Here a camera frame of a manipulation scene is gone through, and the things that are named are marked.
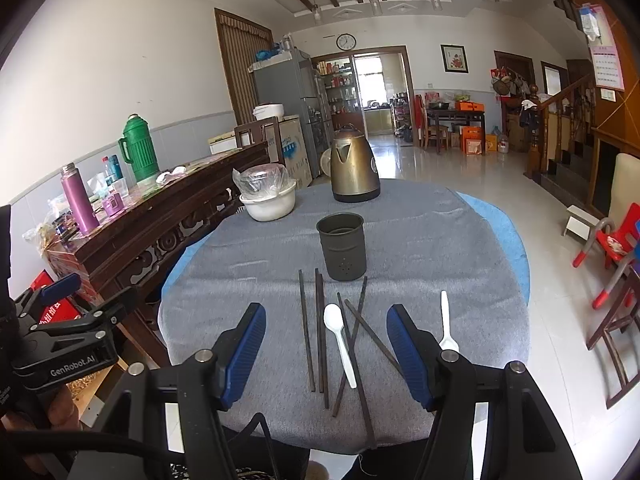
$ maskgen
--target red plastic chair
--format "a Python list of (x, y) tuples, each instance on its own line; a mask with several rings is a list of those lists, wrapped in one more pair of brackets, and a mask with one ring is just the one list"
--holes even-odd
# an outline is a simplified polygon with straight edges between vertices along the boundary
[[(626, 212), (625, 219), (622, 221), (622, 225), (620, 229), (613, 231), (609, 234), (606, 233), (605, 229), (615, 229), (615, 225), (610, 218), (603, 218), (598, 222), (596, 227), (591, 231), (589, 235), (589, 239), (587, 243), (585, 243), (582, 250), (578, 253), (574, 260), (574, 267), (578, 267), (582, 261), (585, 259), (587, 253), (591, 249), (593, 243), (597, 240), (600, 246), (605, 251), (605, 262), (604, 266), (606, 269), (609, 269), (612, 262), (616, 262), (618, 264), (618, 268), (616, 272), (613, 274), (607, 286), (602, 289), (602, 292), (598, 295), (598, 297), (593, 300), (592, 307), (600, 308), (606, 299), (609, 297), (609, 294), (613, 290), (613, 287), (616, 285), (622, 274), (625, 272), (627, 266), (633, 262), (635, 259), (634, 247), (629, 243), (627, 239), (627, 235), (632, 237), (636, 242), (639, 238), (638, 228), (636, 224), (640, 220), (640, 205), (633, 202), (629, 207), (629, 211)], [(626, 254), (620, 254), (613, 250), (613, 248), (607, 242), (607, 238), (613, 238), (617, 241), (623, 248)], [(626, 298), (627, 306), (630, 306), (630, 302), (632, 301), (632, 296), (628, 296)]]

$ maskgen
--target purple tumbler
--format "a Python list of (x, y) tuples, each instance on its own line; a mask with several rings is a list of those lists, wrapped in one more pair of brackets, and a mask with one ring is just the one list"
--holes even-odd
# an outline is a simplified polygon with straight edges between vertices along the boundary
[(71, 213), (78, 223), (80, 232), (83, 235), (87, 235), (98, 227), (99, 222), (95, 217), (94, 208), (91, 207), (89, 197), (86, 195), (80, 172), (76, 165), (71, 162), (66, 166), (62, 166), (60, 175), (62, 189), (65, 191)]

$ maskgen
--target gray refrigerator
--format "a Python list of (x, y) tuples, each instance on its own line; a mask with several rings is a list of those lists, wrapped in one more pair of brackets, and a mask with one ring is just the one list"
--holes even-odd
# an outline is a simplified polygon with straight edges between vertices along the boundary
[(324, 82), (309, 54), (291, 51), (290, 59), (253, 71), (258, 101), (284, 106), (285, 115), (300, 117), (311, 175), (320, 175), (320, 155), (331, 146), (334, 128)]

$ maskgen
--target metal screw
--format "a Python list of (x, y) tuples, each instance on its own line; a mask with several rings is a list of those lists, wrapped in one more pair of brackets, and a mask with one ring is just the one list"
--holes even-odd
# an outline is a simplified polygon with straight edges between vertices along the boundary
[(520, 361), (511, 361), (509, 363), (509, 368), (511, 368), (511, 371), (515, 374), (522, 374), (527, 369), (524, 363), (521, 363)]
[(129, 368), (127, 368), (127, 372), (129, 372), (129, 375), (140, 375), (144, 371), (145, 365), (143, 365), (142, 363), (133, 363), (129, 365)]
[(440, 355), (447, 363), (455, 363), (460, 357), (460, 354), (455, 350), (443, 350)]
[(196, 358), (197, 362), (205, 363), (213, 357), (213, 352), (205, 348), (204, 350), (198, 350), (196, 352), (196, 355), (194, 355), (194, 357)]

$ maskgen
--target window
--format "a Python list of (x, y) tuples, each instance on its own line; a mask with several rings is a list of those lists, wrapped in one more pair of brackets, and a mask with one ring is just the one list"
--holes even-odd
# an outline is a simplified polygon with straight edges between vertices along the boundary
[(355, 62), (362, 105), (367, 106), (370, 101), (388, 102), (380, 57), (357, 57)]
[(549, 66), (545, 66), (546, 93), (556, 95), (562, 90), (560, 83), (560, 71)]

